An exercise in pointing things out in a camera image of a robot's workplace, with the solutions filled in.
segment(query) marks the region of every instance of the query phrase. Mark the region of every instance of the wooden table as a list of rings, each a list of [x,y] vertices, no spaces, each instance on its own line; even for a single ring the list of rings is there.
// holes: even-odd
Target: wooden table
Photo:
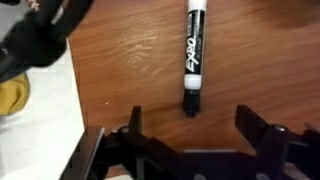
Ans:
[[[320,127],[320,2],[210,0],[202,112],[181,110],[186,0],[96,0],[71,38],[83,115],[125,125],[134,105],[143,133],[176,150],[251,152],[234,126],[247,104],[269,123]]]

